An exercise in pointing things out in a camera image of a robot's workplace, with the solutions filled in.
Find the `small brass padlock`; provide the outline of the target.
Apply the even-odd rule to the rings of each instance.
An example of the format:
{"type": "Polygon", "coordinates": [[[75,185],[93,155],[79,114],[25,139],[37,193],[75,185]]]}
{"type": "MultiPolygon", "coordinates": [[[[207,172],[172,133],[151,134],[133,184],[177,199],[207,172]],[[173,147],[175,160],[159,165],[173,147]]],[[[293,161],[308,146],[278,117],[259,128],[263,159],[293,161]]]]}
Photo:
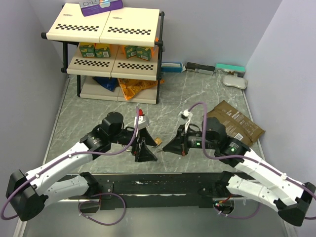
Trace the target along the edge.
{"type": "Polygon", "coordinates": [[[158,137],[154,140],[154,142],[155,142],[154,148],[157,148],[158,146],[162,144],[162,140],[158,137]]]}

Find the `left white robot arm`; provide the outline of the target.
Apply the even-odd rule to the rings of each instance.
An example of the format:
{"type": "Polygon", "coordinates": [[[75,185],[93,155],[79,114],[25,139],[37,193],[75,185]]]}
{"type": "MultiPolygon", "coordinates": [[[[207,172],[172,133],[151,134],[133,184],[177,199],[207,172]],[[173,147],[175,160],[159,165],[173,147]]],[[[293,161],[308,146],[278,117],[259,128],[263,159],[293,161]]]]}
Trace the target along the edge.
{"type": "Polygon", "coordinates": [[[10,204],[21,221],[28,221],[45,207],[59,200],[83,196],[93,198],[98,182],[89,172],[62,181],[70,171],[100,156],[109,156],[112,144],[131,148],[136,162],[156,161],[148,146],[157,146],[147,131],[150,122],[141,109],[136,110],[134,127],[124,127],[123,115],[110,112],[102,122],[84,135],[68,151],[50,162],[30,170],[13,172],[6,191],[6,204],[10,204]]]}

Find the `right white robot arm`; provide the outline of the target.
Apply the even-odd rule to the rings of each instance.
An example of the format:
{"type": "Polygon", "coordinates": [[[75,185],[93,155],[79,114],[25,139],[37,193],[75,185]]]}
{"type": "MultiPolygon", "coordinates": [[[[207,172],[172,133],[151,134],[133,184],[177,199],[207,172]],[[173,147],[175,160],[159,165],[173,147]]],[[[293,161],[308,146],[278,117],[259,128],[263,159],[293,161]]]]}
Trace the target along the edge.
{"type": "Polygon", "coordinates": [[[274,168],[240,140],[226,134],[226,128],[215,117],[202,124],[202,131],[179,126],[176,136],[163,147],[164,152],[185,156],[190,148],[214,150],[214,159],[227,164],[254,179],[223,172],[216,184],[216,193],[243,196],[276,211],[285,222],[300,227],[314,199],[316,187],[302,183],[274,168]]]}

